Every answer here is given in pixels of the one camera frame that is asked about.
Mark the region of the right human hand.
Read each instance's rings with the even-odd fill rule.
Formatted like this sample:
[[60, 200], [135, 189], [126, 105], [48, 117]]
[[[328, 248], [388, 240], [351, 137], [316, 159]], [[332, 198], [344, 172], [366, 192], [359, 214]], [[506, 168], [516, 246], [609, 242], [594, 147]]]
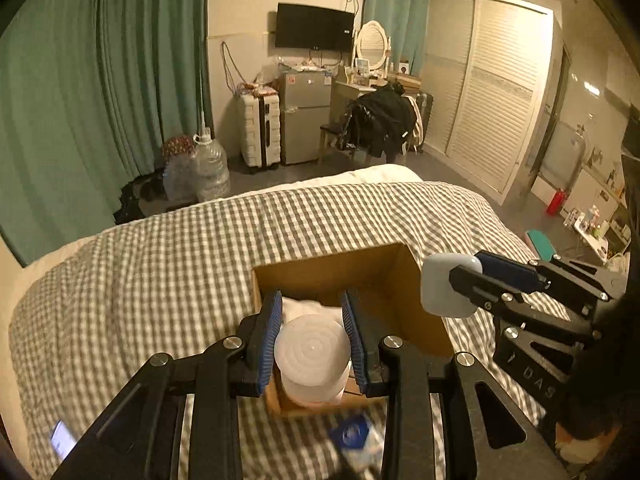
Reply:
[[621, 429], [602, 406], [564, 400], [556, 413], [555, 451], [569, 464], [590, 465], [605, 456]]

